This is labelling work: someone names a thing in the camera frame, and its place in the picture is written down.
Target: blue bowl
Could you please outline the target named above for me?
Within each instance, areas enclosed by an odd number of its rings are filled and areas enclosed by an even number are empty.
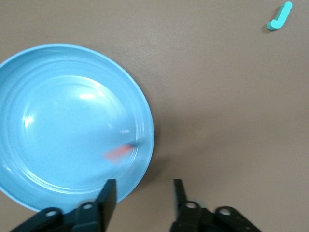
[[[48,44],[0,65],[0,189],[21,205],[65,213],[107,179],[117,200],[140,182],[154,146],[149,105],[132,77],[88,48]],[[133,143],[113,163],[104,154]]]

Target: screw hole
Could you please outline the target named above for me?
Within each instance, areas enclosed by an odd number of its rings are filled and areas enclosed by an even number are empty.
[[[231,215],[231,212],[230,212],[228,209],[222,208],[222,209],[220,209],[219,212],[220,212],[221,214],[223,214],[223,215],[226,215],[226,216]]]
[[[83,206],[83,209],[90,209],[90,208],[92,208],[92,204],[85,204]]]
[[[55,215],[55,214],[57,214],[57,211],[56,211],[56,210],[52,210],[52,211],[47,212],[47,213],[46,213],[46,216],[47,216],[47,217],[51,217],[51,216],[53,216],[53,215]]]
[[[193,202],[188,202],[187,204],[185,204],[185,206],[187,206],[190,209],[194,209],[197,207]]]

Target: brown table surface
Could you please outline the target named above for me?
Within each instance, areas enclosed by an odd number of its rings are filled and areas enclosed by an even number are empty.
[[[126,69],[151,107],[152,162],[110,232],[167,232],[174,178],[210,210],[260,230],[309,228],[309,2],[266,29],[280,0],[0,0],[0,62],[77,44]],[[0,193],[0,231],[34,214]]]

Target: plate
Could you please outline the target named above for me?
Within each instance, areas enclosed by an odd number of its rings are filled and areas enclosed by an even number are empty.
[[[118,162],[104,156],[127,143]],[[21,205],[66,213],[108,179],[119,202],[141,181],[153,146],[146,98],[110,58],[48,44],[0,65],[0,189]]]

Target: red object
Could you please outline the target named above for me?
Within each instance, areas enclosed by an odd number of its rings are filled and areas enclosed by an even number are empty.
[[[115,148],[114,150],[111,150],[105,154],[103,154],[103,157],[110,161],[113,164],[117,164],[122,158],[124,158],[129,151],[131,151],[134,148],[132,144],[125,144],[122,146],[119,146]]]

